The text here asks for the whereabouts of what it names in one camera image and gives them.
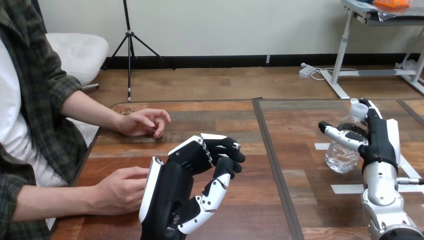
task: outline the forearm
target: forearm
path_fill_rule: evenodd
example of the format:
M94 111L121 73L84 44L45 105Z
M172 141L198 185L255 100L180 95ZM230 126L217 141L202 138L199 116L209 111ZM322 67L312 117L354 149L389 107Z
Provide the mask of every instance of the forearm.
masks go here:
M25 185L17 196L12 222L94 213L93 191L93 187Z
M112 109L96 102L82 91L76 91L63 103L61 114L91 125L118 130L118 122L123 117Z

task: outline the prosthetic hand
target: prosthetic hand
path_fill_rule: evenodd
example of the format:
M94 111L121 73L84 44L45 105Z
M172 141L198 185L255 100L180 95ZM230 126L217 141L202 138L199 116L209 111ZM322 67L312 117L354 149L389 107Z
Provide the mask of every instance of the prosthetic hand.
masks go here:
M223 135L192 136L168 153L166 163L153 157L139 220L141 240L184 240L217 210L245 156L240 145ZM202 195L190 198L194 179L215 166Z
M424 235L404 211L399 184L424 184L423 179L398 176L401 158L398 122L384 120L376 106L367 99L365 121L368 134L354 124L334 127L320 122L319 129L336 143L359 152L363 158L363 215L372 240L423 240Z

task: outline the wooden table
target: wooden table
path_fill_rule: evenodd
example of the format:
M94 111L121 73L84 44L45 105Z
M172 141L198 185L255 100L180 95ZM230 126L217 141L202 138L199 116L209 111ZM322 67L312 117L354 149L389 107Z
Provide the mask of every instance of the wooden table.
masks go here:
M243 172L237 174L215 215L191 233L188 240L290 239L286 216L272 174L266 148L251 100L213 102L131 103L113 107L118 113L157 108L172 118L163 137L124 137L101 130L77 181L91 186L120 168L148 168L152 156L163 161L174 147L200 133L231 136L246 155ZM201 194L212 179L213 169L194 177L192 195ZM53 240L139 240L138 212L122 216L85 216L63 219Z
M416 101L378 100L383 117L399 122L402 154L424 176L424 113ZM303 240L368 239L361 218L359 194L335 194L331 185L362 183L359 166L340 175L324 161L328 143L318 122L336 123L348 112L341 100L241 100L150 102L118 104L121 114L145 108L167 110L172 124L159 140L125 137L101 129L78 178L77 186L91 186L120 168L148 168L152 156L166 161L169 150L193 135L222 134L236 139L246 155L215 215L191 233L188 240ZM212 179L213 170L194 177L192 195ZM401 169L401 176L406 173ZM424 194L402 193L405 210L424 227ZM61 219L52 240L138 240L138 212L121 216L82 216Z

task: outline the orange box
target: orange box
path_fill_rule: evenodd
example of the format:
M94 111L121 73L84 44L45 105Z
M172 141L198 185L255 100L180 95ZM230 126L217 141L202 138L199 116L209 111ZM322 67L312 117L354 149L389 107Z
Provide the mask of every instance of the orange box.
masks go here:
M412 0L374 0L374 3L388 6L391 8L409 7Z

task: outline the white desk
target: white desk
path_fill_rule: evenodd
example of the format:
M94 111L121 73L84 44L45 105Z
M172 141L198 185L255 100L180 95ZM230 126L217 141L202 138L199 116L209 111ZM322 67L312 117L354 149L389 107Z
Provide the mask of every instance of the white desk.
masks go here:
M421 52L419 60L415 70L404 70L404 69L387 69L387 70L360 70L360 71L342 71L343 58L346 53L346 47L348 46L349 34L351 31L352 20L357 19L360 23L369 27L383 27L383 26L424 26L424 19L417 20L386 20L379 21L377 17L377 11L370 4L359 2L357 0L341 0L344 4L344 11L347 12L347 22L344 29L344 34L341 37L340 48L337 54L337 60L334 66L334 72L331 75L327 70L322 70L320 73L325 78L329 86L341 99L350 99L349 95L342 89L338 84L339 77L364 77L364 76L400 76L407 83L413 86L418 92L424 95L424 86L420 82L424 81L420 78L420 73L424 68L424 49Z

